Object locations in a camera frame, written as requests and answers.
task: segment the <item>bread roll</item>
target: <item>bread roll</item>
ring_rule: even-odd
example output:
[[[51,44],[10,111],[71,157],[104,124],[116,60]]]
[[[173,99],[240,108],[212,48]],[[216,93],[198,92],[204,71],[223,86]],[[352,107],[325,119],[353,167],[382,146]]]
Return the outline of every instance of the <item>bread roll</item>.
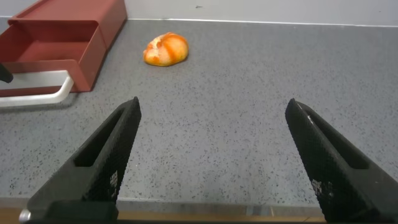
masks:
[[[144,50],[144,61],[156,66],[174,65],[186,59],[188,50],[184,37],[168,32],[149,42]]]

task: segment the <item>speckled gray surface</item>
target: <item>speckled gray surface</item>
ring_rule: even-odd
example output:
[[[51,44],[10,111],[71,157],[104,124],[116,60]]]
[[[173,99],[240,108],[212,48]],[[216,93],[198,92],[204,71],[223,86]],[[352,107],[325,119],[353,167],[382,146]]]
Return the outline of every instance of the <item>speckled gray surface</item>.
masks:
[[[146,65],[174,31],[187,61]],[[123,200],[317,206],[284,111],[323,116],[398,179],[398,29],[129,21],[95,89],[66,102],[0,110],[0,196],[30,197],[117,105],[142,119]]]

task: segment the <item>red plastic tray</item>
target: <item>red plastic tray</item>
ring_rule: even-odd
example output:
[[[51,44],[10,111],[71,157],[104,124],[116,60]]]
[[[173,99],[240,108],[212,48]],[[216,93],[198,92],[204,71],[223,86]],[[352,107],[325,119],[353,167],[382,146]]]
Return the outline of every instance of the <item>red plastic tray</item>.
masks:
[[[90,91],[126,18],[123,0],[41,0],[9,20],[0,35],[0,63],[12,73],[68,70],[72,91]],[[0,90],[0,96],[59,88]]]
[[[26,21],[92,21],[99,25],[109,48],[127,19],[124,0],[41,0],[12,17],[8,23]]]

